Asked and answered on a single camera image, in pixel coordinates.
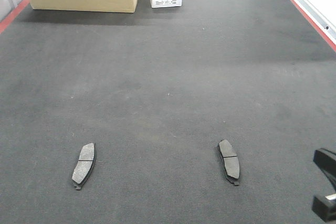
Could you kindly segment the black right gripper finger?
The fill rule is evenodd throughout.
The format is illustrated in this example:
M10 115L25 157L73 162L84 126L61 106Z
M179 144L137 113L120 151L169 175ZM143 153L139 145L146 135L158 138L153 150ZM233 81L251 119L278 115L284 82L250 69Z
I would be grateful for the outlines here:
M315 150L313 162L325 174L335 189L335 152L326 148Z
M335 221L335 194L314 196L312 211L324 222Z

